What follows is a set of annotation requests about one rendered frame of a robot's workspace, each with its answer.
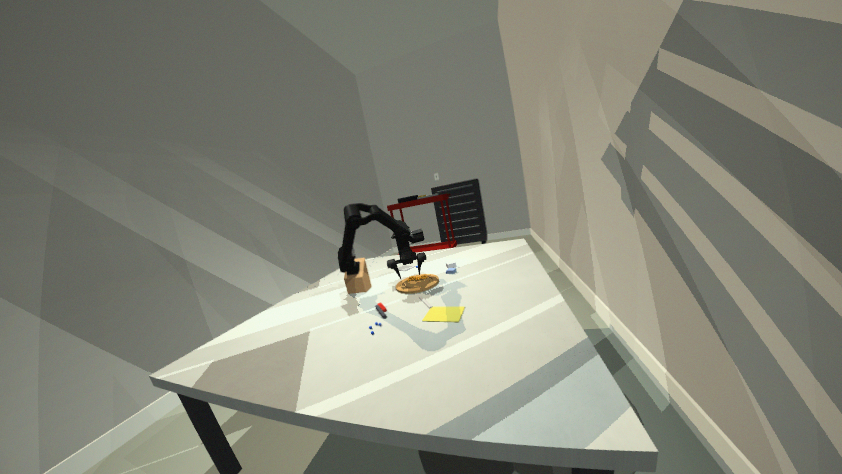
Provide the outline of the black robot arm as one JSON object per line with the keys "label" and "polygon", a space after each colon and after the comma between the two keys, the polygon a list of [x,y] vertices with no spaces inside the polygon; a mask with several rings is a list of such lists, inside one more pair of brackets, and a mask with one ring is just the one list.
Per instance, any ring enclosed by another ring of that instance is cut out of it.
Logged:
{"label": "black robot arm", "polygon": [[[359,211],[368,212],[370,214],[361,218]],[[394,232],[391,238],[396,238],[397,247],[408,246],[409,241],[412,244],[424,241],[422,229],[411,231],[405,222],[395,220],[393,217],[381,210],[377,205],[367,205],[363,203],[348,204],[344,207],[344,216],[346,225],[343,244],[338,251],[338,262],[340,273],[347,272],[347,276],[359,274],[360,262],[355,261],[356,255],[353,244],[356,229],[359,228],[360,225],[365,225],[373,220],[378,221]],[[401,260],[403,265],[412,264],[413,260],[417,259],[416,252],[413,252],[411,248],[409,248],[408,251],[401,251]]]}

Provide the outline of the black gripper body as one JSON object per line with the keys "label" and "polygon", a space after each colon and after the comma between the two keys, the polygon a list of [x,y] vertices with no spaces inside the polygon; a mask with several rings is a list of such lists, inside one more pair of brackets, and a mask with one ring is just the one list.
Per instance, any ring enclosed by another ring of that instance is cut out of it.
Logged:
{"label": "black gripper body", "polygon": [[[396,267],[396,264],[402,263],[402,260],[401,260],[401,252],[402,251],[401,250],[408,251],[409,248],[410,248],[410,245],[405,246],[405,247],[398,247],[400,259],[399,260],[395,260],[395,259],[388,260],[387,261],[387,268],[394,268],[394,267]],[[424,252],[417,253],[417,259],[418,259],[418,261],[427,260],[426,254]]]}

